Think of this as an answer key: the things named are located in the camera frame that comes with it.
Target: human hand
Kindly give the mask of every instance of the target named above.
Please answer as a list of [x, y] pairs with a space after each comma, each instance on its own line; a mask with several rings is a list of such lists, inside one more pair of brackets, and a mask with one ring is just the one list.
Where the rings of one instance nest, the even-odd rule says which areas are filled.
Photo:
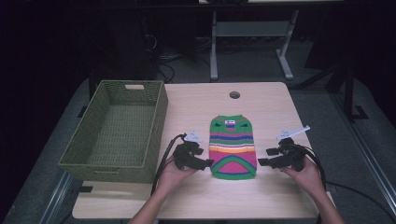
[[168, 158], [163, 167], [163, 172], [158, 181], [157, 190], [163, 190], [166, 194], [171, 193], [176, 189], [187, 177], [195, 174], [197, 170], [179, 170], [174, 162], [173, 156]]
[[318, 167], [307, 157], [304, 157], [304, 163], [305, 167], [300, 172], [289, 167], [280, 168], [280, 170], [294, 179], [300, 188], [305, 190], [309, 195], [315, 196], [320, 193], [326, 193], [321, 182]]

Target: basket handle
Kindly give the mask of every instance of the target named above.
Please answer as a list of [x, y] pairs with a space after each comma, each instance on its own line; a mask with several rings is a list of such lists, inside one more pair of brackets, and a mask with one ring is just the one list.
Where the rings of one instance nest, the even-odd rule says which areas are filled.
[[93, 171], [96, 174], [104, 174], [104, 175], [119, 175], [118, 171]]
[[126, 84], [125, 89], [133, 91], [143, 91], [145, 89], [145, 86], [141, 84]]

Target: round grommet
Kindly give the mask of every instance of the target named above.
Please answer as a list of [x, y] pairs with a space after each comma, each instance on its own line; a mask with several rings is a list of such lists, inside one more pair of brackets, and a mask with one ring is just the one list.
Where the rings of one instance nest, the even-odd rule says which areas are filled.
[[230, 92], [230, 97], [233, 99], [238, 99], [239, 97], [241, 97], [241, 94], [237, 91], [232, 91]]

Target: colorful knit sweater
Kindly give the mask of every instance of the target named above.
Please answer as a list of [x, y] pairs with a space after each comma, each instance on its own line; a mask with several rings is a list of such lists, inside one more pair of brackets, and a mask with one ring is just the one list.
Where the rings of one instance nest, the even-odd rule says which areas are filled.
[[254, 178], [257, 170], [251, 123], [242, 115], [217, 116], [210, 124], [209, 158], [213, 176], [239, 180]]

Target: dark floor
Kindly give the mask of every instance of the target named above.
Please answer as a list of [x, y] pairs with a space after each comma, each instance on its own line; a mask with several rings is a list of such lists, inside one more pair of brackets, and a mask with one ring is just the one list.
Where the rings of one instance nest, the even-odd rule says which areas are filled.
[[[245, 40], [246, 45], [232, 54], [219, 54], [218, 82], [285, 82], [288, 86], [298, 84], [319, 70], [306, 69], [304, 63], [311, 48], [309, 41], [293, 41], [287, 53], [294, 80], [286, 80], [276, 58], [275, 49], [282, 44], [277, 41]], [[201, 60], [179, 59], [167, 63], [175, 70], [173, 83], [209, 82], [209, 53], [199, 55]], [[169, 67], [162, 66], [163, 72], [170, 77]], [[384, 197], [383, 190], [370, 169], [362, 153], [362, 143], [357, 141], [357, 130], [380, 164], [389, 183], [396, 184], [396, 131], [376, 106], [368, 89], [355, 81], [354, 105], [361, 105], [369, 119], [348, 122], [338, 103], [343, 99], [344, 90], [329, 94], [325, 91], [328, 78], [300, 91], [290, 91], [303, 125], [309, 125], [307, 132], [312, 148], [320, 157], [329, 181], [351, 187], [376, 199], [392, 213]], [[34, 170], [25, 182], [19, 197], [11, 208], [5, 223], [44, 223], [46, 209], [51, 202], [53, 191], [58, 186], [64, 171], [57, 165], [73, 131], [76, 129], [78, 114], [89, 102], [88, 81], [84, 81], [75, 93], [52, 136], [37, 161]], [[69, 217], [78, 196], [80, 180], [74, 178], [64, 189], [59, 207], [52, 206], [52, 216], [45, 223], [126, 223], [127, 220], [77, 220]], [[370, 200], [348, 189], [329, 185], [335, 204], [347, 223], [392, 223], [389, 217]], [[170, 221], [184, 223], [190, 221]], [[315, 223], [315, 220], [230, 220], [230, 223]], [[192, 223], [214, 223], [214, 221], [195, 220]]]

